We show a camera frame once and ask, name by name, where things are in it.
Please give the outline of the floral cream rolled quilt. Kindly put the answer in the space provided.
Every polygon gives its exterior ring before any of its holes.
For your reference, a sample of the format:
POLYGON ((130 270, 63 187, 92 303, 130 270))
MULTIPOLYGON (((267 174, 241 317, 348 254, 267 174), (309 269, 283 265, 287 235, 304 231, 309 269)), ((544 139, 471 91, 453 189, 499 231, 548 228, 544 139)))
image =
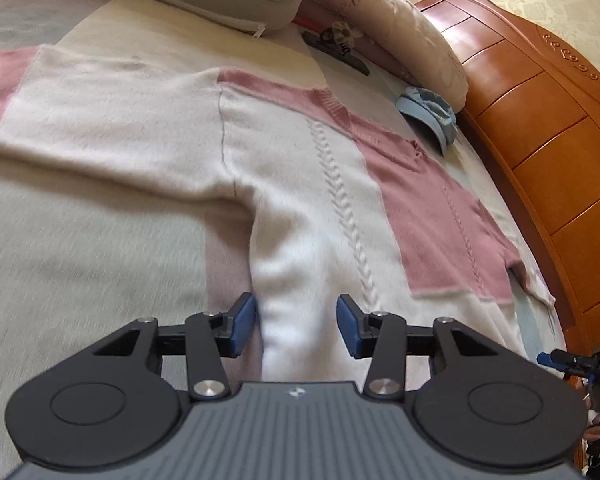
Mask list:
POLYGON ((403 80, 437 92, 457 112, 465 106, 464 67, 434 25, 408 0, 302 0, 296 22, 312 32, 349 25, 354 48, 403 80))

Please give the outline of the black hair clip with flower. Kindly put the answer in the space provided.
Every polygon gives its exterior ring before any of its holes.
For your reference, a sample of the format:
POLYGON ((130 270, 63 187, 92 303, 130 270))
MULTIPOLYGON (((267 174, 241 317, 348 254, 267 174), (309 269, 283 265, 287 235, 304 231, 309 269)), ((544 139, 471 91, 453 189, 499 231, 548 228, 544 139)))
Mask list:
POLYGON ((346 22, 333 22, 319 34, 302 32, 301 37, 309 47, 329 55, 364 76, 370 76, 365 63, 352 54, 355 38, 352 28, 346 22))

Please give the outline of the blue baseball cap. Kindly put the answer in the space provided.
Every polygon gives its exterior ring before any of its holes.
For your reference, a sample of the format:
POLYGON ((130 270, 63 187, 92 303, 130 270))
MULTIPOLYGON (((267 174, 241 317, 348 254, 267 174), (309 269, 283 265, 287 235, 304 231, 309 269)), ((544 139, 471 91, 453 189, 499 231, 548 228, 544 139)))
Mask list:
POLYGON ((454 110, 436 92, 408 87, 396 100, 396 108, 404 117, 418 120, 432 132, 442 155, 454 144, 458 133, 454 110))

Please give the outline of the pink and white knit sweater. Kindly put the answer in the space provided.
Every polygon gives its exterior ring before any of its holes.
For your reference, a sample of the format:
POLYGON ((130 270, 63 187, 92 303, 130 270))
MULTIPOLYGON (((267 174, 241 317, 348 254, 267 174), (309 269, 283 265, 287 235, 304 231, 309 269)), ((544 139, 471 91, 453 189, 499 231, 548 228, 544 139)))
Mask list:
POLYGON ((474 194, 328 89, 0 50, 0 154, 246 207, 266 380, 364 378, 336 327, 341 294, 414 324, 456 318, 515 352, 514 286, 554 302, 474 194))

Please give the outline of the wooden headboard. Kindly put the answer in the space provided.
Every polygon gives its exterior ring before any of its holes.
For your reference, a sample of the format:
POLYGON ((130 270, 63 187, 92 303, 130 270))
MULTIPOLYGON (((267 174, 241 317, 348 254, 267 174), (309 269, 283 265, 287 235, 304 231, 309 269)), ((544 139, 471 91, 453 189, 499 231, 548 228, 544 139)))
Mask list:
POLYGON ((600 71, 490 0, 422 0, 464 66, 460 124, 555 297, 569 350, 600 346, 600 71))

